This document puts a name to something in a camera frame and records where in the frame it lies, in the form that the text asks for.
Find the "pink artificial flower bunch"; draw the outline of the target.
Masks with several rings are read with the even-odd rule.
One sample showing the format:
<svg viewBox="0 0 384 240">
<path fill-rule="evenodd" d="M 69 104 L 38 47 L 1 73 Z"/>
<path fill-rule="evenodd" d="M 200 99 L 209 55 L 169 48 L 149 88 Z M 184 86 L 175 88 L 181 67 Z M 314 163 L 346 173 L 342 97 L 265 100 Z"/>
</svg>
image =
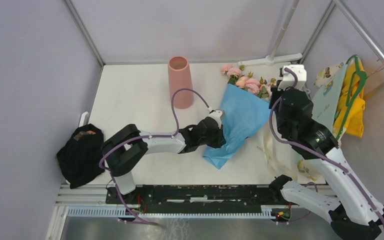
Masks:
<svg viewBox="0 0 384 240">
<path fill-rule="evenodd" d="M 254 78 L 253 72 L 245 72 L 245 66 L 233 66 L 231 63 L 225 63 L 220 68 L 220 73 L 228 78 L 227 83 L 247 91 L 258 98 L 268 101 L 272 96 L 271 88 L 277 85 L 277 80 L 270 80 L 260 77 Z"/>
</svg>

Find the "blue flower wrapping paper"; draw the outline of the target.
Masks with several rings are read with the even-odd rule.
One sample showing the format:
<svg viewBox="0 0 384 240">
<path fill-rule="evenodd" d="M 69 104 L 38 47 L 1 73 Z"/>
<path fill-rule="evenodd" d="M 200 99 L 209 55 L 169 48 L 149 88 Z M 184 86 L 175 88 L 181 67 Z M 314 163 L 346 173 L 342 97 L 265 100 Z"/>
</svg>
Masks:
<svg viewBox="0 0 384 240">
<path fill-rule="evenodd" d="M 216 169 L 221 169 L 269 119 L 269 103 L 232 84 L 228 84 L 220 108 L 223 136 L 226 143 L 220 148 L 207 147 L 202 157 Z"/>
</svg>

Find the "pink cylindrical vase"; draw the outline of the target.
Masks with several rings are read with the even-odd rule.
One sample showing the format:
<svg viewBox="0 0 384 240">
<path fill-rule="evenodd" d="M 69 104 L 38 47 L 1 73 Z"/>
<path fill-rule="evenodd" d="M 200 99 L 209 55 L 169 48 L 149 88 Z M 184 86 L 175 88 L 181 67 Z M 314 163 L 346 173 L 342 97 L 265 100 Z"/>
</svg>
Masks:
<svg viewBox="0 0 384 240">
<path fill-rule="evenodd" d="M 179 89 L 193 89 L 190 64 L 187 58 L 183 56 L 174 56 L 168 61 L 168 86 L 170 99 L 173 100 L 173 106 L 178 109 L 186 109 L 194 102 L 194 94 L 188 90 L 179 91 Z"/>
</svg>

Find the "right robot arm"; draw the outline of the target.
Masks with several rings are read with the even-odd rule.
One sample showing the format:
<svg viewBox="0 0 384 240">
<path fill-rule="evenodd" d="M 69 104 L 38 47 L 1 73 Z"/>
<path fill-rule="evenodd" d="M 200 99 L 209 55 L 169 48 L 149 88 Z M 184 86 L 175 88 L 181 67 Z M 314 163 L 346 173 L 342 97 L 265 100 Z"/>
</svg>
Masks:
<svg viewBox="0 0 384 240">
<path fill-rule="evenodd" d="M 269 185 L 269 199 L 297 204 L 327 221 L 343 240 L 384 236 L 384 204 L 362 184 L 331 131 L 312 118 L 313 103 L 298 89 L 276 90 L 269 104 L 274 138 L 292 147 L 322 174 L 335 198 L 280 175 Z"/>
</svg>

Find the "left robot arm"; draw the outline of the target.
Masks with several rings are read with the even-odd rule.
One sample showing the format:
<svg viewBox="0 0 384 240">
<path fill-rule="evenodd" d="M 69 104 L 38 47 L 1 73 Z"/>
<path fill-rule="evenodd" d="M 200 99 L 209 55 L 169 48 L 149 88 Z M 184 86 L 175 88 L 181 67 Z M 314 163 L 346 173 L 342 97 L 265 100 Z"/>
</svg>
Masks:
<svg viewBox="0 0 384 240">
<path fill-rule="evenodd" d="M 136 200 L 132 170 L 143 156 L 187 154 L 200 146 L 218 149 L 226 143 L 223 130 L 221 120 L 211 116 L 174 133 L 150 133 L 139 130 L 135 124 L 128 124 L 101 145 L 103 161 L 118 187 L 117 196 L 125 204 Z"/>
</svg>

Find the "light green printed garment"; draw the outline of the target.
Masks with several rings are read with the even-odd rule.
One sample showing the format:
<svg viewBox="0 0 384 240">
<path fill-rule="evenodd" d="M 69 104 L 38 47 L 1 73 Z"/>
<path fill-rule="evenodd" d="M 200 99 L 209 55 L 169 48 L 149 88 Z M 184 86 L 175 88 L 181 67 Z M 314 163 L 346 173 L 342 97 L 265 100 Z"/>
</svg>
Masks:
<svg viewBox="0 0 384 240">
<path fill-rule="evenodd" d="M 319 89 L 311 99 L 312 119 L 327 127 L 332 133 L 347 67 L 345 62 L 326 67 L 317 75 L 314 83 Z M 304 177 L 316 181 L 322 176 L 309 160 L 304 160 L 298 153 L 295 153 L 292 158 L 294 167 Z"/>
</svg>

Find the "white clothes rack stand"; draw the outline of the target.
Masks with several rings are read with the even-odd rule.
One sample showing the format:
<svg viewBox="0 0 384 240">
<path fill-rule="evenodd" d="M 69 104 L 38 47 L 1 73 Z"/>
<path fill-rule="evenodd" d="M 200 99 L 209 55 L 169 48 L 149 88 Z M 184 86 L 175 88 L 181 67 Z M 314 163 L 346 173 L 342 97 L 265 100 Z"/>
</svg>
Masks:
<svg viewBox="0 0 384 240">
<path fill-rule="evenodd" d="M 237 64 L 239 66 L 260 66 L 260 65 L 267 65 L 272 66 L 277 63 L 286 63 L 286 62 L 293 62 L 300 60 L 303 55 L 301 53 L 295 53 L 295 54 L 289 54 L 289 55 L 281 55 L 276 56 L 277 50 L 279 49 L 279 46 L 285 36 L 285 33 L 288 29 L 288 26 L 292 20 L 292 17 L 296 11 L 296 8 L 299 4 L 300 0 L 294 0 L 292 2 L 292 5 L 286 15 L 286 18 L 282 24 L 282 27 L 277 35 L 276 41 L 270 51 L 270 54 L 268 54 L 265 58 L 259 58 L 259 59 L 252 59 L 252 60 L 243 60 L 239 61 Z"/>
</svg>

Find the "black cloth pile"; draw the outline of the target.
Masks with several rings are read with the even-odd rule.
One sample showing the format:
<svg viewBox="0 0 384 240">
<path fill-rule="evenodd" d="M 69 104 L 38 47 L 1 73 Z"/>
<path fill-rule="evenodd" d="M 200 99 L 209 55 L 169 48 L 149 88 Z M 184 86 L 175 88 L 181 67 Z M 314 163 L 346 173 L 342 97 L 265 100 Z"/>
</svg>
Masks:
<svg viewBox="0 0 384 240">
<path fill-rule="evenodd" d="M 103 143 L 102 130 L 93 124 L 87 124 L 78 127 L 58 151 L 58 165 L 63 177 L 69 182 L 70 189 L 88 184 L 105 171 L 99 166 L 103 157 Z"/>
</svg>

